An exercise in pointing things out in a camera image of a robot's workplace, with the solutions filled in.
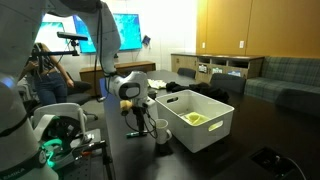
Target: wall outlet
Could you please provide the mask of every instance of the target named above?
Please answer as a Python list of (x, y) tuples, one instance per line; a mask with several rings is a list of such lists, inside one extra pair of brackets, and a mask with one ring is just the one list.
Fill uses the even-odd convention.
[(244, 41), (240, 41), (239, 48), (244, 48)]

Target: black table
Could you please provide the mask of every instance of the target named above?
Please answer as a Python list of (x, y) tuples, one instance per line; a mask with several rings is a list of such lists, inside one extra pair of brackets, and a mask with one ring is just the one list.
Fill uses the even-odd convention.
[[(193, 79), (168, 71), (153, 71), (147, 75), (153, 80), (174, 81), (180, 85), (195, 83)], [(166, 90), (158, 90), (158, 96), (167, 93)], [(229, 96), (228, 104), (235, 107), (235, 110), (227, 137), (197, 153), (190, 152), (173, 137), (168, 142), (171, 154), (163, 155), (163, 149), (159, 152), (159, 147), (150, 135), (126, 138), (126, 134), (132, 130), (120, 115), (119, 99), (109, 94), (104, 109), (116, 179), (213, 179), (241, 158), (262, 147), (270, 147), (290, 157), (308, 177), (320, 179), (319, 118), (244, 95), (230, 92)], [(137, 127), (132, 113), (127, 120), (133, 127)]]

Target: television screen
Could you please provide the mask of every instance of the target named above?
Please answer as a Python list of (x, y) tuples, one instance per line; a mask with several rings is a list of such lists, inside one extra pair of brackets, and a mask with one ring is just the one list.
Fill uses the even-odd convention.
[[(114, 20), (120, 34), (120, 51), (141, 49), (141, 32), (138, 14), (113, 14)], [(88, 37), (88, 41), (79, 41), (81, 53), (94, 53), (96, 49), (93, 45), (89, 31), (85, 23), (78, 16), (73, 16), (76, 33)]]
[(88, 37), (88, 41), (79, 40), (80, 52), (81, 53), (95, 53), (96, 48), (93, 45), (90, 33), (86, 24), (77, 15), (73, 15), (74, 26), (76, 28), (76, 33), (85, 35)]
[(138, 14), (113, 14), (121, 39), (121, 50), (141, 49), (141, 32)]
[(57, 36), (57, 32), (64, 32), (62, 22), (42, 22), (35, 42), (42, 42), (51, 51), (68, 51), (68, 40)]

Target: wooden shelf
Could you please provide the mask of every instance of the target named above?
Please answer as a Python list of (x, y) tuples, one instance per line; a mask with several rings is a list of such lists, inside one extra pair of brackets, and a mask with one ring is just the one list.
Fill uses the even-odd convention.
[[(138, 62), (130, 62), (130, 63), (119, 63), (115, 64), (115, 68), (117, 73), (123, 76), (127, 76), (131, 73), (131, 71), (154, 71), (156, 70), (156, 64), (151, 61), (138, 61)], [(94, 85), (94, 76), (96, 73), (96, 84)], [(96, 72), (94, 71), (94, 67), (85, 67), (82, 68), (79, 72), (81, 81), (89, 82), (93, 86), (92, 89), (88, 91), (91, 96), (100, 96), (100, 82), (99, 80), (104, 77), (103, 71), (100, 66), (96, 68)]]
[(236, 56), (217, 54), (171, 54), (172, 71), (179, 67), (196, 70), (197, 82), (209, 83), (213, 73), (234, 73), (246, 79), (259, 76), (263, 56)]

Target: mug handle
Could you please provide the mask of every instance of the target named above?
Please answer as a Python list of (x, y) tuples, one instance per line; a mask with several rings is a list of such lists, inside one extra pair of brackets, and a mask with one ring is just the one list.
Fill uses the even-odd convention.
[(167, 129), (167, 135), (168, 135), (167, 140), (172, 138), (172, 133), (171, 133), (171, 131), (169, 129)]

